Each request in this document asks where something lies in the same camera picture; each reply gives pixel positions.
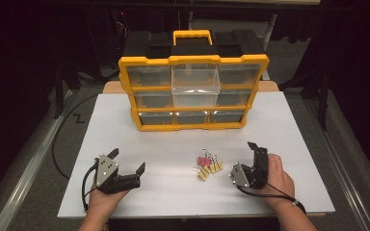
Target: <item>white table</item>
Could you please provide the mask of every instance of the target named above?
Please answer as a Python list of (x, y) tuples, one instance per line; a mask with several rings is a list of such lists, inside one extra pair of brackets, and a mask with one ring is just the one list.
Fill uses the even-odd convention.
[[(296, 197), (309, 215), (334, 212), (328, 192), (304, 143), (283, 92), (259, 92), (242, 129), (139, 132), (125, 94), (100, 94), (71, 174), (59, 218), (82, 218), (81, 186), (94, 158), (119, 148), (119, 174), (132, 174), (146, 162), (140, 188), (132, 190), (112, 218), (267, 217), (260, 198), (245, 195), (228, 174), (236, 162), (252, 166), (247, 141), (281, 156), (295, 180)], [(201, 150), (224, 162), (206, 181), (193, 171)], [(92, 184), (89, 177), (87, 191)]]

